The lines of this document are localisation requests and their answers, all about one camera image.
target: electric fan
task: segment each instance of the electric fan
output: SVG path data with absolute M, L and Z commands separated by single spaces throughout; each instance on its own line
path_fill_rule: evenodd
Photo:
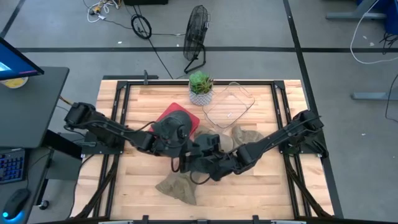
M 196 6 L 193 8 L 188 21 L 187 31 L 184 40 L 184 57 L 190 61 L 184 72 L 187 74 L 192 70 L 200 68 L 206 64 L 206 48 L 203 45 L 206 31 L 208 28 L 208 13 L 205 7 Z M 203 63 L 195 68 L 188 69 L 195 60 L 198 60 L 200 51 L 203 50 Z

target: tan fabric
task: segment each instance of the tan fabric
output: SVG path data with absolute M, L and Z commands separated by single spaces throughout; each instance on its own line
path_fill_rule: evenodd
M 232 129 L 232 137 L 216 133 L 204 126 L 199 126 L 193 134 L 193 137 L 196 138 L 201 134 L 219 134 L 221 150 L 224 152 L 229 152 L 242 144 L 258 141 L 263 138 L 262 134 L 257 131 L 244 131 L 240 126 L 235 126 Z M 155 187 L 163 194 L 180 199 L 187 204 L 196 205 L 195 190 L 197 185 L 190 180 L 189 175 L 189 172 L 186 174 L 171 173 Z M 196 172 L 193 173 L 192 178 L 195 182 L 200 182 L 201 180 L 199 179 L 204 179 L 204 176 L 207 175 Z

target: gray floor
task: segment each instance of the gray floor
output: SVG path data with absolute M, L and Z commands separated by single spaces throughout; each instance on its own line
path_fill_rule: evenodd
M 327 21 L 328 11 L 350 11 L 353 1 L 290 0 L 302 47 L 349 47 L 356 21 Z M 0 1 L 0 29 L 17 2 Z M 211 14 L 206 46 L 294 47 L 281 0 L 170 0 L 166 6 L 142 6 L 154 32 L 182 33 L 190 11 L 203 4 Z M 127 10 L 111 9 L 108 18 L 129 25 Z M 382 22 L 364 21 L 355 47 L 380 47 Z M 99 21 L 89 24 L 80 0 L 26 0 L 6 40 L 15 47 L 150 47 L 131 30 Z M 153 36 L 157 47 L 183 45 L 183 37 Z M 43 66 L 66 66 L 71 72 L 62 95 L 73 101 L 95 103 L 103 75 L 140 75 L 144 69 L 169 76 L 153 52 L 26 53 Z M 159 53 L 174 77 L 183 75 L 187 61 L 181 52 Z M 397 57 L 397 54 L 358 54 L 361 60 Z M 208 52 L 203 71 L 215 78 L 301 79 L 295 53 Z M 304 54 L 308 74 L 325 124 L 341 206 L 346 218 L 398 222 L 398 123 L 384 118 L 386 102 L 353 101 L 354 91 L 387 91 L 397 62 L 362 65 L 348 53 Z M 397 103 L 391 102 L 394 116 Z M 57 109 L 50 128 L 62 131 L 65 112 Z M 30 222 L 61 220 L 72 204 L 73 182 L 51 182 L 45 198 L 51 207 L 35 209 Z M 62 202 L 54 195 L 63 195 Z

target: black keyboard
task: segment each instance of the black keyboard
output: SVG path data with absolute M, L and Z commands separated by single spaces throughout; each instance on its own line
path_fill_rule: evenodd
M 25 149 L 0 150 L 0 184 L 24 179 Z

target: monitor screen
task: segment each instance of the monitor screen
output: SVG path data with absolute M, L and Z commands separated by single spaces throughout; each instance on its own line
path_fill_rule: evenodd
M 38 66 L 0 38 L 0 80 L 40 74 L 43 71 Z

